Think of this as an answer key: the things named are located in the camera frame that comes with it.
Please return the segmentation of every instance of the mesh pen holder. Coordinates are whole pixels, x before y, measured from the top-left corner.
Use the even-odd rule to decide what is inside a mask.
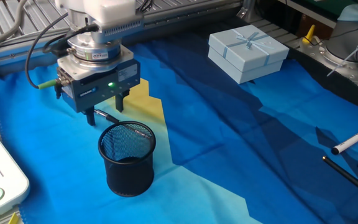
[[[136,121],[116,123],[102,133],[98,147],[115,194],[134,197],[151,186],[155,136],[149,127]]]

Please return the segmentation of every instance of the pen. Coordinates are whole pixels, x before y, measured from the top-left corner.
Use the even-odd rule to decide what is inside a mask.
[[[334,155],[338,155],[339,153],[345,151],[345,149],[347,149],[348,147],[351,147],[352,145],[354,145],[356,142],[358,142],[358,133],[355,134],[353,137],[349,138],[348,140],[340,143],[339,145],[333,147],[331,149],[331,152]]]
[[[323,161],[326,162],[329,166],[331,166],[334,170],[340,173],[343,177],[345,177],[348,181],[354,184],[358,188],[358,180],[346,170],[342,169],[338,164],[332,161],[330,158],[323,156]]]

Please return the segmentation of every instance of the gray cable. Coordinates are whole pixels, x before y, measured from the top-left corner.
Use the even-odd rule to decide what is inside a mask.
[[[10,36],[14,35],[17,30],[19,30],[19,27],[22,23],[22,18],[23,18],[23,8],[24,8],[24,4],[26,2],[27,2],[27,0],[20,1],[19,5],[17,6],[17,9],[16,9],[15,23],[13,24],[13,26],[10,30],[8,30],[6,33],[0,35],[0,43],[4,42]]]

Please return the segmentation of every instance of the blue cloth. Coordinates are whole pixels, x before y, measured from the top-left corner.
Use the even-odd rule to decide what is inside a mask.
[[[156,133],[155,180],[134,198],[106,184],[97,140],[107,121],[88,126],[23,73],[0,78],[2,140],[31,184],[20,206],[26,223],[358,223],[358,189],[321,160],[328,155],[358,178],[358,143],[339,156],[329,152],[358,131],[358,107],[321,88],[295,61],[238,85],[194,34],[131,50],[163,121],[119,114],[110,102],[97,108]],[[31,76],[41,83],[55,69]]]

